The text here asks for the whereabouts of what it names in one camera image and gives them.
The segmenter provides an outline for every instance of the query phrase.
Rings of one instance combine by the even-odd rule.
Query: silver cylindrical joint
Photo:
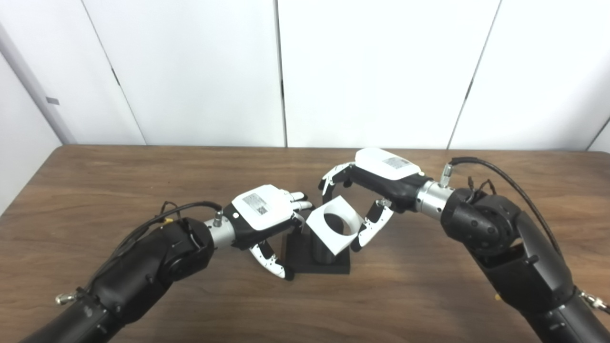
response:
[[[215,226],[214,222],[216,219],[210,219],[204,224],[212,234],[212,240],[214,241],[215,248],[224,248],[230,246],[235,241],[235,229],[231,222],[226,218],[222,217],[220,226]]]
[[[71,303],[76,300],[76,292],[69,294],[60,294],[55,297],[55,304],[57,305],[65,305],[67,303]]]
[[[426,182],[417,194],[417,212],[440,221],[447,199],[454,191],[453,188],[443,187],[436,181]]]

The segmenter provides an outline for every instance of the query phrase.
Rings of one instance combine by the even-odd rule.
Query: cable connector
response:
[[[65,305],[67,303],[71,303],[76,300],[76,292],[68,293],[68,294],[60,294],[55,297],[55,304],[57,305]]]
[[[451,173],[453,172],[453,165],[450,163],[445,164],[445,168],[443,169],[443,173],[440,176],[439,185],[443,188],[447,188],[449,186],[449,181],[451,180]]]
[[[216,211],[216,214],[214,215],[214,221],[212,223],[212,225],[215,228],[219,228],[223,225],[223,211]]]
[[[587,303],[587,305],[589,305],[592,309],[598,309],[600,311],[604,311],[607,314],[610,314],[610,308],[608,307],[608,304],[605,303],[602,299],[592,295],[592,294],[587,294],[584,291],[580,291],[580,293],[578,294],[583,300],[584,302]]]

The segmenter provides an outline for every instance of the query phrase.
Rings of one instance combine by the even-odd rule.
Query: white wall panel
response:
[[[604,130],[597,136],[589,151],[605,151],[610,153],[610,126],[606,125]]]
[[[585,149],[610,115],[608,18],[608,1],[503,1],[450,148]]]
[[[273,0],[85,0],[149,144],[283,146]]]
[[[6,58],[20,76],[35,78],[25,83],[40,86],[38,103],[59,116],[51,120],[62,123],[69,143],[144,143],[80,1],[0,1],[0,26],[0,39],[10,40]]]
[[[446,148],[497,7],[279,0],[289,146]]]
[[[0,215],[60,145],[0,54]]]

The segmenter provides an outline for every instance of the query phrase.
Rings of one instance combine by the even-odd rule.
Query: black square base plate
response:
[[[349,274],[350,249],[346,248],[337,255],[332,264],[321,264],[314,261],[311,254],[311,239],[308,234],[290,233],[286,238],[285,263],[295,273],[310,274]]]

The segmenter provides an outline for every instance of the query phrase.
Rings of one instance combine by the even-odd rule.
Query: barcode label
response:
[[[408,165],[412,165],[413,163],[403,159],[402,157],[390,157],[388,159],[384,159],[383,163],[389,165],[390,167],[394,168],[394,169],[400,169],[403,167],[406,167]]]
[[[271,209],[271,207],[265,202],[265,200],[263,200],[263,198],[261,198],[256,193],[252,193],[242,200],[259,215],[264,215]]]

